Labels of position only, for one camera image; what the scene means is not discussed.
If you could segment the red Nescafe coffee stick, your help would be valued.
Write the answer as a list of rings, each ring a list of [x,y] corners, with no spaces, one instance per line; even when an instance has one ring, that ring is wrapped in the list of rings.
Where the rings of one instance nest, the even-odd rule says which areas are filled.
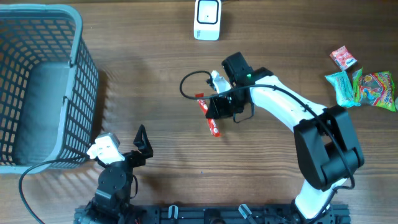
[[[201,108],[203,114],[206,114],[208,112],[208,106],[207,106],[206,101],[205,100],[197,100],[197,103],[200,105],[200,108]],[[211,134],[214,137],[220,137],[221,133],[220,133],[220,130],[218,129],[218,126],[217,126],[215,120],[210,119],[210,118],[207,118],[206,120],[208,123],[208,127],[211,131]]]

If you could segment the teal tissue pack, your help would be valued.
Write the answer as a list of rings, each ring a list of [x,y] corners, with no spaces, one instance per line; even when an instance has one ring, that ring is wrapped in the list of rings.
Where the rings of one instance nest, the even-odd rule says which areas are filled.
[[[345,71],[325,75],[325,78],[335,90],[338,105],[346,108],[361,106],[360,103],[355,102],[353,87]]]

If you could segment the Haribo gummy candy bag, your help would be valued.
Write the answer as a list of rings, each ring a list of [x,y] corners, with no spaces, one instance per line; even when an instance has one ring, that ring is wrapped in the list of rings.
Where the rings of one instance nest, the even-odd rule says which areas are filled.
[[[353,73],[353,91],[356,103],[377,106],[395,112],[394,88],[390,71],[365,74],[360,68]]]

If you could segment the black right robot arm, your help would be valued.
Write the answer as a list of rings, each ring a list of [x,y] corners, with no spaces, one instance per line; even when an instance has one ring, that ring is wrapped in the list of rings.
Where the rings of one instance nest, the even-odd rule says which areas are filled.
[[[216,91],[209,97],[206,117],[235,118],[250,104],[286,125],[294,134],[298,166],[304,177],[294,207],[302,222],[319,221],[339,190],[355,187],[354,173],[364,164],[347,110],[305,99],[270,70],[253,69],[241,52],[230,55],[221,65],[227,76],[213,70],[206,81]]]

